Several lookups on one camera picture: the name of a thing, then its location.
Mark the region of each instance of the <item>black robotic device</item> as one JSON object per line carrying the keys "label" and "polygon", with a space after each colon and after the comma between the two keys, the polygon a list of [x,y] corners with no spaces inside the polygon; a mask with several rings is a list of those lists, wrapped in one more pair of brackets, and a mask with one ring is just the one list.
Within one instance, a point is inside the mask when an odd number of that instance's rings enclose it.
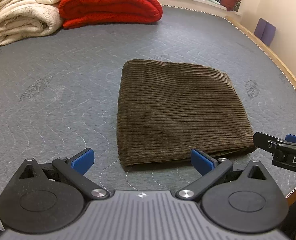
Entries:
{"label": "black robotic device", "polygon": [[[262,133],[254,144],[283,168],[296,155],[296,144]],[[287,239],[278,228],[288,203],[259,160],[234,169],[198,150],[191,160],[202,177],[176,193],[111,194],[83,176],[94,162],[90,148],[51,164],[26,159],[0,195],[0,240]]]}

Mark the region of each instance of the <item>brown cloth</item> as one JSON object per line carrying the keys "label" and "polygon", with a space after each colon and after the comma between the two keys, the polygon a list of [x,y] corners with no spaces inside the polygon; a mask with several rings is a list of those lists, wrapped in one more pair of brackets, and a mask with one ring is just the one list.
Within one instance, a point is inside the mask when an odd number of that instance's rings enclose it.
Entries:
{"label": "brown cloth", "polygon": [[247,154],[256,147],[229,76],[211,67],[135,59],[122,69],[117,115],[122,165]]}

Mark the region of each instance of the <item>gray quilted fabric surface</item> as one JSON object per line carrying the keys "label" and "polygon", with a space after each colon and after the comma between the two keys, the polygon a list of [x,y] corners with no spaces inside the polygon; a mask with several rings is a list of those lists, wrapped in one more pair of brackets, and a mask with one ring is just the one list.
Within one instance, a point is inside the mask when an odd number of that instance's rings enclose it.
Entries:
{"label": "gray quilted fabric surface", "polygon": [[[188,163],[121,167],[117,98],[122,66],[134,58],[224,71],[254,131],[296,134],[296,91],[250,39],[225,19],[166,7],[154,25],[88,26],[0,47],[0,193],[25,158],[51,162],[85,147],[96,153],[86,176],[110,191],[176,191],[199,177]],[[263,162],[285,195],[296,186],[296,174],[273,167],[269,153],[234,160],[251,158]]]}

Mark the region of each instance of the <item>red blanket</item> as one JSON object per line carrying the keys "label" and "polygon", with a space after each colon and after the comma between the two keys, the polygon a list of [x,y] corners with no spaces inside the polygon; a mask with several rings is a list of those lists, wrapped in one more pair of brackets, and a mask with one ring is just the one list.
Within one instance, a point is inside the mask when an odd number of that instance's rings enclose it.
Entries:
{"label": "red blanket", "polygon": [[99,23],[153,23],[162,17],[158,0],[61,0],[63,27]]}

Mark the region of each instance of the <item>metal screw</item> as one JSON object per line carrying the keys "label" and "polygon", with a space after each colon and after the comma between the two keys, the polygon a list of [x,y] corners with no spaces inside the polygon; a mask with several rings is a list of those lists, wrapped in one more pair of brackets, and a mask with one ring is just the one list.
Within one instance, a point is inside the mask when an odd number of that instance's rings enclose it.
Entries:
{"label": "metal screw", "polygon": [[95,188],[91,191],[91,195],[94,197],[104,197],[107,192],[102,188]]}
{"label": "metal screw", "polygon": [[193,195],[195,195],[195,193],[189,189],[183,189],[179,191],[180,197],[189,198],[189,197],[192,197]]}

